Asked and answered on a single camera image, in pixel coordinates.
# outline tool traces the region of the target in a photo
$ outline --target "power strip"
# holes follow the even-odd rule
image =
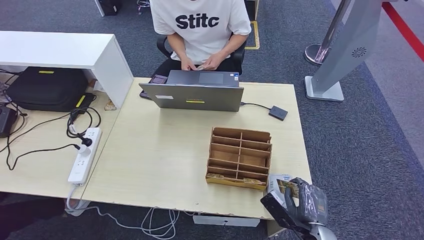
[[[73,163],[72,170],[70,171],[68,182],[71,184],[83,185],[89,176],[90,169],[93,164],[93,159],[99,146],[102,130],[99,127],[90,127],[85,132],[84,138],[92,140],[92,144],[87,147],[83,153],[78,153],[76,160]]]

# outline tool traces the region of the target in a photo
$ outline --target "circular vent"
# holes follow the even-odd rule
[[[364,56],[367,53],[367,49],[363,46],[358,47],[357,49],[353,50],[352,57],[354,58],[360,58]]]

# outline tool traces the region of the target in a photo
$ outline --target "cardboard compartment box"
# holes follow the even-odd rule
[[[206,182],[265,190],[272,148],[269,132],[214,127]]]

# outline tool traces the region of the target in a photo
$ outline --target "black bag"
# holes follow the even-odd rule
[[[13,103],[24,109],[70,112],[87,86],[82,69],[30,66],[6,93]]]

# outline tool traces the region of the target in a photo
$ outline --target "white cable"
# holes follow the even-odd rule
[[[170,240],[170,239],[172,239],[172,238],[174,238],[174,237],[175,237],[175,234],[176,234],[175,223],[177,223],[177,220],[178,220],[178,218],[180,217],[180,211],[178,211],[178,213],[177,213],[177,214],[175,214],[175,210],[168,210],[170,223],[168,223],[168,224],[166,224],[166,225],[163,225],[163,226],[161,226],[161,227],[152,228],[152,218],[153,218],[153,212],[155,211],[155,208],[151,207],[151,208],[148,210],[147,214],[145,215],[145,217],[144,217],[144,219],[143,219],[143,222],[141,223],[141,226],[140,226],[140,227],[137,227],[137,226],[125,226],[125,225],[122,225],[121,223],[119,223],[119,222],[118,222],[118,220],[117,220],[114,216],[112,216],[111,214],[109,214],[109,213],[101,213],[101,212],[100,212],[100,208],[99,208],[98,206],[90,206],[90,207],[78,208],[78,209],[75,209],[75,208],[71,207],[70,200],[71,200],[71,197],[72,197],[72,195],[74,194],[74,192],[75,192],[75,190],[77,189],[77,187],[78,187],[78,186],[79,186],[79,185],[74,184],[74,185],[73,185],[72,190],[69,192],[69,194],[68,194],[68,196],[67,196],[67,199],[66,199],[66,207],[67,207],[69,210],[71,210],[71,211],[76,211],[76,210],[85,211],[85,210],[89,210],[89,209],[96,209],[96,210],[97,210],[97,213],[98,213],[100,216],[109,216],[111,219],[115,220],[115,223],[116,223],[118,226],[120,226],[120,227],[123,227],[123,228],[126,228],[126,229],[139,229],[139,230],[141,230],[144,234],[146,234],[146,235],[148,235],[148,236],[151,236],[151,237],[154,237],[155,239],[158,239],[158,240]],[[145,222],[146,222],[146,219],[147,219],[147,217],[149,216],[149,214],[150,214],[150,220],[149,220],[148,228],[144,228],[143,226],[144,226],[144,224],[145,224]],[[168,228],[168,230],[167,230],[165,233],[163,233],[163,234],[153,234],[153,233],[152,233],[152,232],[154,232],[154,231],[164,229],[164,228],[166,228],[166,227],[168,227],[168,226],[170,226],[170,227],[169,227],[169,228]],[[172,236],[170,236],[170,237],[163,237],[163,236],[165,236],[166,234],[168,234],[171,230],[173,230],[173,234],[172,234]]]

